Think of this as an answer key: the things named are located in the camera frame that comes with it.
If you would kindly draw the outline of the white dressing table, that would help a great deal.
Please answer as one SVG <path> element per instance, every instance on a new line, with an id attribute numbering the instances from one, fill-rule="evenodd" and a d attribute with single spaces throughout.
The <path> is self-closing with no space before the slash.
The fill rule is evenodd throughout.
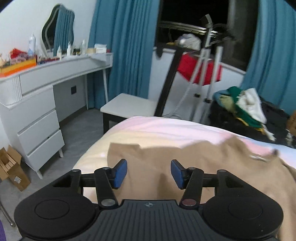
<path id="1" fill-rule="evenodd" d="M 1 122 L 10 145 L 42 178 L 40 169 L 56 153 L 63 157 L 53 87 L 65 81 L 105 72 L 113 53 L 66 57 L 1 78 Z"/>

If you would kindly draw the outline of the white spray bottle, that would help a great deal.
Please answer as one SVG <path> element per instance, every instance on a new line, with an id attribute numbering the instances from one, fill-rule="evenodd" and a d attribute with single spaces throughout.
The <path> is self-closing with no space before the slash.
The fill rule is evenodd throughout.
<path id="1" fill-rule="evenodd" d="M 32 34 L 28 42 L 28 55 L 34 56 L 36 54 L 36 37 Z"/>

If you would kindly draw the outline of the left blue curtain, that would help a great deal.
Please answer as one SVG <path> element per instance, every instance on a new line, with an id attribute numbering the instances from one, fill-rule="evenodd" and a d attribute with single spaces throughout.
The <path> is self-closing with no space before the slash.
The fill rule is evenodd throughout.
<path id="1" fill-rule="evenodd" d="M 105 97 L 121 93 L 147 98 L 159 1 L 97 1 L 89 47 L 104 44 L 113 53 L 104 89 L 101 72 L 88 75 L 89 108 L 100 109 Z"/>

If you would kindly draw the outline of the blue curtain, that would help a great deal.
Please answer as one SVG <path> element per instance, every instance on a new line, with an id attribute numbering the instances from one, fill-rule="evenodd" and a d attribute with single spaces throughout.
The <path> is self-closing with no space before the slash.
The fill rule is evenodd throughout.
<path id="1" fill-rule="evenodd" d="M 295 9 L 286 1 L 259 1 L 257 28 L 242 89 L 288 114 L 295 111 Z"/>
<path id="2" fill-rule="evenodd" d="M 121 93 L 147 98 L 159 1 L 97 1 L 89 47 L 104 44 L 113 53 L 104 89 L 101 72 L 88 75 L 89 108 L 100 109 L 105 97 Z"/>

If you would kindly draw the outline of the orange tray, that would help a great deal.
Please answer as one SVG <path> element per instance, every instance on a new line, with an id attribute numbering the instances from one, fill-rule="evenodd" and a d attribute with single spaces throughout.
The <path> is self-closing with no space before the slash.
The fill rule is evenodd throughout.
<path id="1" fill-rule="evenodd" d="M 15 65 L 6 66 L 1 68 L 0 77 L 7 77 L 17 72 L 23 71 L 25 69 L 29 69 L 35 67 L 37 65 L 36 58 L 32 58 L 21 63 L 17 63 Z"/>

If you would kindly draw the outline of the window frame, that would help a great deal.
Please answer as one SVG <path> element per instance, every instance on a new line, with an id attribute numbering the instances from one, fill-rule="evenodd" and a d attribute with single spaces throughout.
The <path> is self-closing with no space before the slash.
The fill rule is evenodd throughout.
<path id="1" fill-rule="evenodd" d="M 211 41 L 223 41 L 222 61 L 245 71 L 255 38 L 258 1 L 161 1 L 156 39 L 158 55 L 183 34 L 205 40 L 209 15 L 213 23 Z"/>

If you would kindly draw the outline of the pile of clothes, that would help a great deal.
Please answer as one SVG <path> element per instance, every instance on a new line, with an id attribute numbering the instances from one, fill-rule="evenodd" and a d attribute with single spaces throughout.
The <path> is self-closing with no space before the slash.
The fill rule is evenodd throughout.
<path id="1" fill-rule="evenodd" d="M 260 97 L 255 88 L 242 90 L 236 86 L 214 93 L 208 115 L 211 126 L 280 145 L 285 144 L 289 117 Z"/>

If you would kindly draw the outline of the wavy frame mirror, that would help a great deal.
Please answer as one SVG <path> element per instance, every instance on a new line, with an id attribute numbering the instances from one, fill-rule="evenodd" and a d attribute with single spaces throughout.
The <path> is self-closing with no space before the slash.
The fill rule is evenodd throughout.
<path id="1" fill-rule="evenodd" d="M 57 4 L 53 7 L 51 14 L 44 24 L 41 32 L 43 48 L 48 56 L 56 56 L 60 47 L 65 53 L 68 44 L 74 42 L 74 11 Z"/>

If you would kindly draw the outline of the garment steamer stand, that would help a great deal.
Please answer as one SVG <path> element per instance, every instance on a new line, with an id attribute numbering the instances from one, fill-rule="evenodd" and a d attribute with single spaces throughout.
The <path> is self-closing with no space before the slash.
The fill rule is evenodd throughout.
<path id="1" fill-rule="evenodd" d="M 216 52 L 215 52 L 215 56 L 214 56 L 213 71 L 212 71 L 212 75 L 211 75 L 211 79 L 210 79 L 210 85 L 208 87 L 206 97 L 203 99 L 204 105 L 202 108 L 202 113 L 201 113 L 201 117 L 200 117 L 199 122 L 203 123 L 205 121 L 206 114 L 207 114 L 207 108 L 209 107 L 209 105 L 212 102 L 212 99 L 211 99 L 212 86 L 216 82 L 217 76 L 219 73 L 219 66 L 220 66 L 220 63 L 222 60 L 224 42 L 227 39 L 235 40 L 234 35 L 229 31 L 227 25 L 225 25 L 225 24 L 215 24 L 214 25 L 209 14 L 206 14 L 205 17 L 206 17 L 208 23 L 206 25 L 206 38 L 205 38 L 203 48 L 200 51 L 200 56 L 198 57 L 197 63 L 195 65 L 195 68 L 194 68 L 191 78 L 189 80 L 189 84 L 186 87 L 186 90 L 185 90 L 183 96 L 181 97 L 181 99 L 179 100 L 178 104 L 176 105 L 175 109 L 167 115 L 168 118 L 179 118 L 178 110 L 180 109 L 180 107 L 184 103 L 185 99 L 187 98 L 189 91 L 193 87 L 196 77 L 198 76 L 198 74 L 201 74 L 200 79 L 199 79 L 199 83 L 198 83 L 197 100 L 195 101 L 195 104 L 193 106 L 193 109 L 192 109 L 190 117 L 189 117 L 190 121 L 192 121 L 194 119 L 196 110 L 201 102 L 202 87 L 204 86 L 205 79 L 206 79 L 208 63 L 209 63 L 210 54 L 211 54 L 211 47 L 212 47 L 212 45 L 216 45 Z M 211 41 L 211 33 L 212 33 L 212 30 L 217 27 L 223 28 L 224 31 L 222 33 L 218 33 L 218 35 L 216 36 L 216 40 L 212 42 Z"/>

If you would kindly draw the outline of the cardboard box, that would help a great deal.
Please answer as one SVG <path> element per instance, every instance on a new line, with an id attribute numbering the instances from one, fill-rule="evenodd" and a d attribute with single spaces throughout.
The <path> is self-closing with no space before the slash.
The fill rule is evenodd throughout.
<path id="1" fill-rule="evenodd" d="M 7 150 L 1 149 L 1 180 L 9 178 L 18 190 L 23 191 L 31 182 L 21 167 L 21 160 L 21 154 L 10 145 Z"/>

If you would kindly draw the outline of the tan khaki shirt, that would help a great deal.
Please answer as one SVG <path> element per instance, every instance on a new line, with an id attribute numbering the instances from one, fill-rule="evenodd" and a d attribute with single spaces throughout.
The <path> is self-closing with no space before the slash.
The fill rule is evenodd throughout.
<path id="1" fill-rule="evenodd" d="M 274 199 L 282 207 L 284 219 L 280 240 L 295 240 L 295 168 L 285 163 L 275 152 L 257 154 L 243 141 L 229 138 L 220 144 L 197 142 L 184 148 L 153 147 L 112 143 L 107 154 L 109 166 L 126 159 L 127 175 L 115 191 L 123 199 L 175 199 L 180 190 L 171 176 L 171 160 L 185 168 L 195 167 L 215 174 L 225 169 Z"/>

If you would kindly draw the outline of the right blue curtain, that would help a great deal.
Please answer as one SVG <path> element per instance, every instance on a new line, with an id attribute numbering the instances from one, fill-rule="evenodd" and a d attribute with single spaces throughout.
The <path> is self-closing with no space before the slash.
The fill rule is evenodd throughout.
<path id="1" fill-rule="evenodd" d="M 295 9 L 286 1 L 259 1 L 257 28 L 242 89 L 288 114 L 295 111 Z"/>

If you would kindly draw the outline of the brown paper bag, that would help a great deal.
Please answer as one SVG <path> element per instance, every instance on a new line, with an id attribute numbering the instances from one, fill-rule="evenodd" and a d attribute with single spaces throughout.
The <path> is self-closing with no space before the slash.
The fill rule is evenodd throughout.
<path id="1" fill-rule="evenodd" d="M 296 136 L 296 110 L 287 121 L 287 129 L 293 136 Z"/>

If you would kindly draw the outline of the black silver chair back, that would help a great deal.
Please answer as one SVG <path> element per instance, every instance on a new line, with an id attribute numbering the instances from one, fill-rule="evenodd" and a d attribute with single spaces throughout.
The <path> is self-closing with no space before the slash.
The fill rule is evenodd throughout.
<path id="1" fill-rule="evenodd" d="M 154 116 L 156 116 L 156 117 L 161 117 L 163 115 L 165 105 L 166 105 L 166 102 L 167 102 L 167 99 L 169 97 L 169 93 L 171 90 L 171 86 L 173 84 L 173 81 L 174 81 L 175 75 L 177 73 L 178 66 L 180 64 L 181 57 L 182 57 L 184 51 L 185 51 L 184 48 L 181 48 L 181 47 L 176 48 L 175 54 L 174 54 L 173 59 L 170 64 L 170 68 L 169 68 L 168 73 L 166 75 L 165 82 L 163 84 L 161 94 L 159 96 L 156 110 L 154 112 Z"/>

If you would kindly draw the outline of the white stool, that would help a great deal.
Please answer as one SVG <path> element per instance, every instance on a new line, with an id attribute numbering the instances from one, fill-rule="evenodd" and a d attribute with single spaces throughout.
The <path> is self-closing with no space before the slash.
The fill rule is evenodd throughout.
<path id="1" fill-rule="evenodd" d="M 103 132 L 110 129 L 109 122 L 120 123 L 134 116 L 153 116 L 155 101 L 121 93 L 100 108 L 103 115 Z"/>

